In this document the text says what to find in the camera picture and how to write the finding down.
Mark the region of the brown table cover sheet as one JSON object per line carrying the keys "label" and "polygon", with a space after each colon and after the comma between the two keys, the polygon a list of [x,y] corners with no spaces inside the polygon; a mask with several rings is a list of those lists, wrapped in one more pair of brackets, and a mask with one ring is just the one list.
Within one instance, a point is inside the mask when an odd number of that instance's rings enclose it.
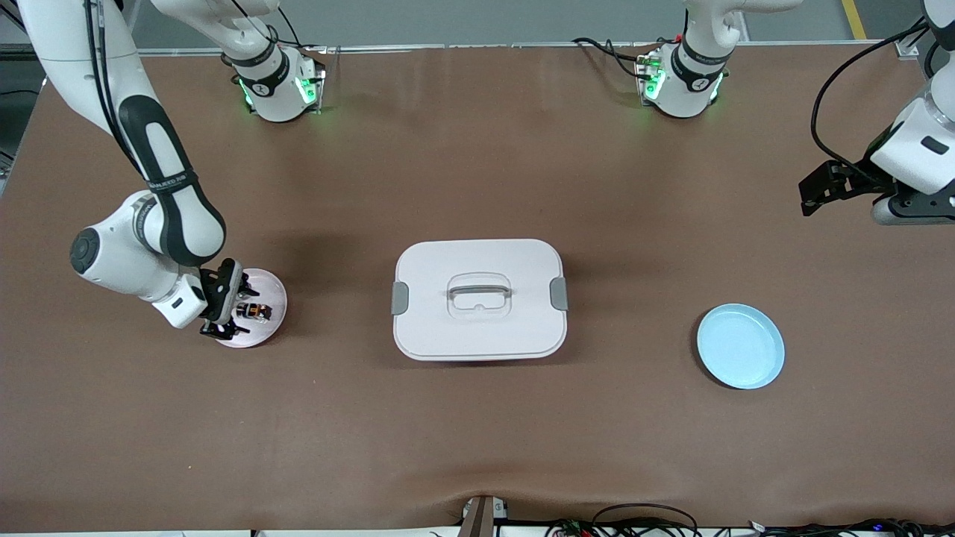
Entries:
{"label": "brown table cover sheet", "polygon": [[[141,181],[45,85],[0,198],[0,533],[445,526],[480,494],[515,518],[955,522],[955,225],[799,207],[812,102],[855,51],[736,50],[693,120],[580,48],[344,54],[324,111],[287,125],[249,115],[217,57],[147,58],[224,254],[289,292],[245,350],[72,271],[75,234]],[[479,238],[559,252],[563,346],[404,356],[397,259]],[[768,386],[703,367],[723,304],[782,333]]]}

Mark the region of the white lidded storage box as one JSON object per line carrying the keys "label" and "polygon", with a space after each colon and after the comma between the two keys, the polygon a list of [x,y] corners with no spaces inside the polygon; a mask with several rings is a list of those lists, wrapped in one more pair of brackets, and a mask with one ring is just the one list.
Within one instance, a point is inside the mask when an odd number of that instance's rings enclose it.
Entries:
{"label": "white lidded storage box", "polygon": [[543,358],[569,332],[560,255],[536,239],[417,242],[399,256],[392,335],[422,362]]}

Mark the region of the white table edge rail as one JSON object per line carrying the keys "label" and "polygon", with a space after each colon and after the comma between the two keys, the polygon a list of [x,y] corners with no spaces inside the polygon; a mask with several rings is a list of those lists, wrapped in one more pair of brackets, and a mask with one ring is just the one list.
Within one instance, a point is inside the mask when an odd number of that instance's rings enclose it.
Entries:
{"label": "white table edge rail", "polygon": [[[743,41],[737,44],[736,50],[746,47],[767,47],[767,45],[873,45],[877,40],[813,40],[813,41]],[[460,50],[460,48],[571,48],[576,44],[570,41],[560,42],[515,42],[511,44],[491,45],[445,45],[445,44],[413,44],[413,45],[307,45],[306,52],[315,54],[388,54],[388,52],[409,52],[418,50]],[[140,48],[140,57],[218,57],[222,53],[220,48]]]}

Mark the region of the pink round plate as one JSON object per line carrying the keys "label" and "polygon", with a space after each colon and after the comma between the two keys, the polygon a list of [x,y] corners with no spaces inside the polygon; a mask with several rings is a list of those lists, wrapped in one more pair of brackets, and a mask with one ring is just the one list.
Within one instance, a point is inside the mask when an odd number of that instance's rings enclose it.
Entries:
{"label": "pink round plate", "polygon": [[[287,292],[280,280],[269,271],[261,268],[245,268],[243,273],[248,273],[249,282],[252,288],[259,292],[258,297],[248,297],[239,299],[237,295],[230,322],[246,327],[250,330],[249,334],[236,334],[229,340],[222,340],[218,343],[232,349],[248,349],[266,343],[272,339],[282,326],[284,316],[286,316],[289,304],[287,303]],[[239,318],[235,314],[236,305],[243,302],[252,302],[266,304],[272,307],[272,320],[267,323],[257,323]]]}

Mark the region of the light blue round plate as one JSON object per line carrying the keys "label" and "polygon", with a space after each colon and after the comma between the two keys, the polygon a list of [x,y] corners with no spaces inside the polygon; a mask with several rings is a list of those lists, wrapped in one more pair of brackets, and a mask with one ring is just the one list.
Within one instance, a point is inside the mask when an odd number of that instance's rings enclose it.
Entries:
{"label": "light blue round plate", "polygon": [[712,308],[699,322],[696,350],[703,367],[720,383],[739,390],[774,382],[786,361],[777,324],[746,304]]}

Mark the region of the yellow floor tape stripe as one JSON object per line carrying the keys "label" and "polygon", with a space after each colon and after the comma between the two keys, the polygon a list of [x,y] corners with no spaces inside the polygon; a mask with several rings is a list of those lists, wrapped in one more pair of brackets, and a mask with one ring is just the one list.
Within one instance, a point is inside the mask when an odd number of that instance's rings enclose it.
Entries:
{"label": "yellow floor tape stripe", "polygon": [[868,40],[856,0],[840,0],[853,40]]}

